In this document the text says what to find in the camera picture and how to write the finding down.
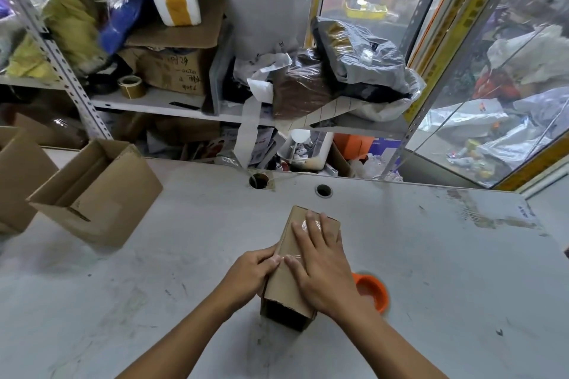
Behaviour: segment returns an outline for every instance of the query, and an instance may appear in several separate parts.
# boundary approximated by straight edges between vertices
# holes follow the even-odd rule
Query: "white table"
[[[293,204],[341,221],[352,269],[388,287],[389,323],[449,377],[567,377],[569,261],[519,195],[282,173],[255,190],[233,168],[148,162],[164,191],[122,249],[41,214],[0,245],[0,377],[114,377],[238,255],[273,244]],[[323,315],[299,334],[258,311],[233,315],[192,377],[374,377]]]

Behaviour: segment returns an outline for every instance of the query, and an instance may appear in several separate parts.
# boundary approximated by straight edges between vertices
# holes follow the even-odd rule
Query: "orange box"
[[[334,143],[346,160],[359,159],[365,156],[369,152],[373,140],[373,137],[348,135],[345,133],[336,133],[334,135]]]

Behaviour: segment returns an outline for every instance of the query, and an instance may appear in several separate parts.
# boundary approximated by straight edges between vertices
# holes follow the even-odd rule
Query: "yellow cloth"
[[[49,0],[42,15],[61,53],[77,74],[92,71],[106,59],[97,43],[94,4],[88,7],[81,0]],[[45,82],[57,80],[57,74],[29,33],[11,55],[6,72],[9,76],[31,76]]]

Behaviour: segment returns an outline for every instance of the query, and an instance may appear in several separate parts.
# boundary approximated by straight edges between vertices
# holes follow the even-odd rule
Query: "packing tape roll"
[[[142,78],[136,75],[126,75],[118,79],[121,93],[128,99],[136,99],[146,95],[146,87]]]

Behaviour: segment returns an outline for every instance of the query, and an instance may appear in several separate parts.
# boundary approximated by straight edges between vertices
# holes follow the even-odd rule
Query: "person's left hand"
[[[261,250],[245,252],[239,256],[221,280],[212,295],[221,300],[231,316],[251,301],[265,282],[265,277],[281,263],[275,255],[276,244]]]

